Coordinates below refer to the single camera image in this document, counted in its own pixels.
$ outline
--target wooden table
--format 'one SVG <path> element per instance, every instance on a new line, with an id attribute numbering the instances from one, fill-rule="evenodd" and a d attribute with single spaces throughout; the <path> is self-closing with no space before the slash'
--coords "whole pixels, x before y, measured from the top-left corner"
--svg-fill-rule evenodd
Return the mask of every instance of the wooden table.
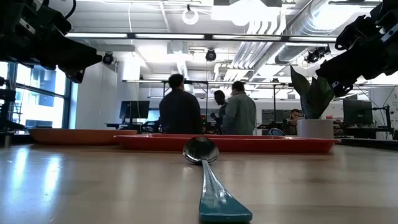
<path id="1" fill-rule="evenodd" d="M 398 153 L 222 154 L 212 165 L 252 223 L 397 223 Z M 0 149 L 0 223 L 198 223 L 200 166 L 116 147 Z"/>

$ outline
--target teal spoon handle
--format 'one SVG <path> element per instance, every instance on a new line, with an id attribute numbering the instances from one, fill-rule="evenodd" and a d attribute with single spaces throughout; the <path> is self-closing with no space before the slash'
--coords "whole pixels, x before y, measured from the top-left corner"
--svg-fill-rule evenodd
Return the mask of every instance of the teal spoon handle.
<path id="1" fill-rule="evenodd" d="M 207 160 L 202 159 L 203 190 L 199 216 L 203 222 L 250 222 L 253 214 L 239 203 L 214 175 Z"/>

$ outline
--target computer monitor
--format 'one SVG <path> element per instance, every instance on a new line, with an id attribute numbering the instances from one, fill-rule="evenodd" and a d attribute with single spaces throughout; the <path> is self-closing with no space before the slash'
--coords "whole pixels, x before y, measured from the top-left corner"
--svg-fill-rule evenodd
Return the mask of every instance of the computer monitor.
<path id="1" fill-rule="evenodd" d="M 148 118 L 149 101 L 122 101 L 119 118 Z"/>
<path id="2" fill-rule="evenodd" d="M 344 122 L 347 124 L 372 124 L 372 103 L 361 100 L 343 100 Z"/>

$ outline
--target spoon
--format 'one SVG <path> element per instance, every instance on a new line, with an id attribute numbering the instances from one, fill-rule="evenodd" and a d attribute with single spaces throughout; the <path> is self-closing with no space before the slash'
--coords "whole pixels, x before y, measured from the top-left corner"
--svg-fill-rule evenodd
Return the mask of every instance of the spoon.
<path id="1" fill-rule="evenodd" d="M 203 166 L 203 189 L 199 204 L 199 217 L 203 222 L 250 222 L 253 214 L 239 203 L 214 175 L 209 163 L 219 155 L 210 139 L 198 136 L 190 139 L 182 152 L 184 158 Z"/>

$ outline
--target gray jacket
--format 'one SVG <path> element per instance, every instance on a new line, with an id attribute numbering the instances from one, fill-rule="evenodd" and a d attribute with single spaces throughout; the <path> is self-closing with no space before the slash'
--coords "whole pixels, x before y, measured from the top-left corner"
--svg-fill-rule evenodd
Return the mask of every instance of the gray jacket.
<path id="1" fill-rule="evenodd" d="M 256 104 L 245 92 L 229 99 L 221 126 L 223 134 L 253 135 L 256 126 Z"/>

